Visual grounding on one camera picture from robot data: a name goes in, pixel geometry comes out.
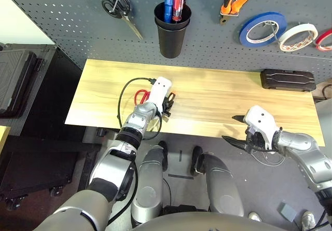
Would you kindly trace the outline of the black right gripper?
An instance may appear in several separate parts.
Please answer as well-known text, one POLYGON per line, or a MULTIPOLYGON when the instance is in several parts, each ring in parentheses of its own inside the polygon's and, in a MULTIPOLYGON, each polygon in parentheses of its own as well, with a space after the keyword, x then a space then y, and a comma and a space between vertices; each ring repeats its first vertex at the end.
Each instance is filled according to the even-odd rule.
MULTIPOLYGON (((246 124, 245 115, 234 115, 232 119, 246 124)), ((252 151, 265 151, 265 141, 260 132, 250 132, 250 129, 246 129, 246 140, 238 140, 230 136, 223 135, 222 138, 230 145, 247 152, 248 154, 252 151)))

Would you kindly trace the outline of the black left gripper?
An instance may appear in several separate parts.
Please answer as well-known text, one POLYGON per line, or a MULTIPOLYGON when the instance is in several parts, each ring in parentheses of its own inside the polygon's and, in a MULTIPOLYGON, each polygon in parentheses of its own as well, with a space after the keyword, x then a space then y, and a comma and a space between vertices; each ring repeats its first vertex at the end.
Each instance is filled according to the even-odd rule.
POLYGON ((174 104, 174 99, 175 99, 176 94, 171 92, 167 97, 164 97, 163 103, 162 103, 162 109, 163 109, 163 115, 166 117, 171 116, 171 108, 174 104))

